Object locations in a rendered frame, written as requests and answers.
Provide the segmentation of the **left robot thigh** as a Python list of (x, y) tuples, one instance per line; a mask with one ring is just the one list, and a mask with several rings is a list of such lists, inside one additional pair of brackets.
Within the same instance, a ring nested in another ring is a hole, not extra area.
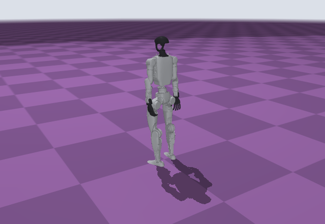
[[(155, 114), (158, 114), (157, 110), (160, 108), (160, 103), (161, 103), (161, 100), (160, 98), (156, 97), (152, 100), (152, 107), (153, 107), (153, 111)], [(151, 134), (153, 131), (158, 131), (159, 133), (159, 138), (162, 136), (162, 131), (161, 129), (158, 129), (157, 128), (157, 116), (151, 116), (150, 113), (148, 112), (148, 108), (147, 108), (147, 121), (148, 121), (148, 126), (149, 126), (149, 129), (151, 131)]]

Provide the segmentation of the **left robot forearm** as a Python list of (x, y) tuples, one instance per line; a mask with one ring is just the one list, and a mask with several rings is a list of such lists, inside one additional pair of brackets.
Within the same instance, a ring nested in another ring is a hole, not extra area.
[(152, 100), (152, 86), (150, 84), (150, 80), (149, 79), (145, 79), (145, 88), (146, 88), (146, 93), (145, 93), (145, 102), (149, 103), (149, 99)]

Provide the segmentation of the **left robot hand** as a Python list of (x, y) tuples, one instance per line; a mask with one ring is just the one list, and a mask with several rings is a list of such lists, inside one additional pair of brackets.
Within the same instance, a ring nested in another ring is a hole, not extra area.
[(154, 113), (153, 107), (151, 105), (152, 104), (152, 100), (149, 99), (148, 101), (149, 101), (149, 103), (146, 103), (146, 105), (148, 105), (148, 107), (147, 107), (148, 108), (148, 112), (150, 113), (151, 116), (154, 116), (154, 117), (157, 116), (158, 114), (155, 114)]

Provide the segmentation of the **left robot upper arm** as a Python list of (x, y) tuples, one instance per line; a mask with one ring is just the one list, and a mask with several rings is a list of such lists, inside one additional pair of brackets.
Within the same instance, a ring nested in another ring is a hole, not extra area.
[(154, 73), (153, 71), (154, 71), (155, 64), (156, 64), (156, 58), (155, 57), (154, 58), (149, 58), (149, 59), (146, 60), (147, 76), (148, 76), (147, 79), (150, 80), (150, 84), (153, 83), (153, 73)]

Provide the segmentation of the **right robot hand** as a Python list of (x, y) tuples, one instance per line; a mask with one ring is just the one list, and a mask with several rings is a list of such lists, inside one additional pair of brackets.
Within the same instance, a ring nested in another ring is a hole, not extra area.
[[(174, 93), (173, 93), (173, 96), (174, 96)], [(175, 96), (174, 96), (174, 97), (175, 97)], [(179, 98), (179, 92), (178, 92), (178, 96), (175, 97), (175, 103), (174, 103), (174, 108), (173, 108), (173, 110), (175, 109), (175, 111), (176, 111), (176, 109), (178, 110), (178, 109), (181, 108), (181, 106), (180, 106), (180, 100), (179, 100), (178, 98)], [(176, 105), (176, 108), (175, 108), (175, 105)], [(171, 106), (172, 106), (172, 105), (171, 105)]]

